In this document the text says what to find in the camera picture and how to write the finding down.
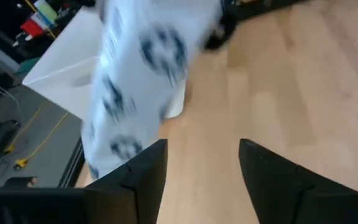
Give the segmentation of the green and white pack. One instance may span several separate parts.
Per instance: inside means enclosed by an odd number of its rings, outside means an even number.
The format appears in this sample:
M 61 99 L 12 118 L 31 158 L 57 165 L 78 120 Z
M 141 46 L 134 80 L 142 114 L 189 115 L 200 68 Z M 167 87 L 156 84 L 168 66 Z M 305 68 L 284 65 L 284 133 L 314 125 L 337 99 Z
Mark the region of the green and white pack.
M 50 24 L 55 23 L 57 18 L 57 12 L 52 8 L 52 6 L 46 0 L 37 0 L 34 3 L 34 6 L 38 9 L 41 15 L 48 20 Z

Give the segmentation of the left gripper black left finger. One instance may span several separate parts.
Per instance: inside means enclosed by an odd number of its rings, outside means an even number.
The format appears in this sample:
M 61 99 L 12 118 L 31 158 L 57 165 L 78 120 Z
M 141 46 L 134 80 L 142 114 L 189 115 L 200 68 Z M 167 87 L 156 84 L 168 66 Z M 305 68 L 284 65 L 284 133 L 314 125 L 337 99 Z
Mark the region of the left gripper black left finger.
M 165 188 L 168 140 L 159 139 L 140 154 L 94 181 L 93 189 L 106 190 L 129 209 L 131 221 L 118 224 L 157 224 Z

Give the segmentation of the red box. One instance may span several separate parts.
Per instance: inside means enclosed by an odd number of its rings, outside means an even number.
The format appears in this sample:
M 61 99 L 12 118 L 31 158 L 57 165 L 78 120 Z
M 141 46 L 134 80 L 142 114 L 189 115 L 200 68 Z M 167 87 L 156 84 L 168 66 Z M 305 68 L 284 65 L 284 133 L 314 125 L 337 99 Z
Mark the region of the red box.
M 20 28 L 32 37 L 37 37 L 44 34 L 44 30 L 32 19 L 27 19 Z

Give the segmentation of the teal mat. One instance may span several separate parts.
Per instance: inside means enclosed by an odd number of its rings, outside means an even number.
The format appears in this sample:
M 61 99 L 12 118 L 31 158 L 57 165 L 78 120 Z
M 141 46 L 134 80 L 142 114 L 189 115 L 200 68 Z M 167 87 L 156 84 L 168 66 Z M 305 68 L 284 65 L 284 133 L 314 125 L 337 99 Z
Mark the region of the teal mat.
M 35 66 L 35 64 L 40 60 L 40 57 L 32 58 L 25 60 L 19 65 L 19 68 L 16 70 L 16 73 L 28 73 Z

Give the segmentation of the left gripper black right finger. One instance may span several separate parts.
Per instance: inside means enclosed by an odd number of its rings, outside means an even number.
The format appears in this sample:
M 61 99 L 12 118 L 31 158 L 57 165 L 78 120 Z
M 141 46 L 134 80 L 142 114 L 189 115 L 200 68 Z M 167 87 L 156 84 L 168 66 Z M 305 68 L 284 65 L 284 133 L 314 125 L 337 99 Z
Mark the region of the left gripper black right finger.
M 239 163 L 260 224 L 295 224 L 307 191 L 355 192 L 250 139 L 239 141 Z

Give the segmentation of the white perforated plastic basket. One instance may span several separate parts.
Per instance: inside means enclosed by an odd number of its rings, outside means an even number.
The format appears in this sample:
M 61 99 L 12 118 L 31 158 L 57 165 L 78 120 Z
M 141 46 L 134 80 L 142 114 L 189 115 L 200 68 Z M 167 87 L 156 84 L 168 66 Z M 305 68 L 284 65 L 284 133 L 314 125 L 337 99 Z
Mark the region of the white perforated plastic basket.
M 23 83 L 87 123 L 157 124 L 186 79 L 189 17 L 146 0 L 80 9 Z

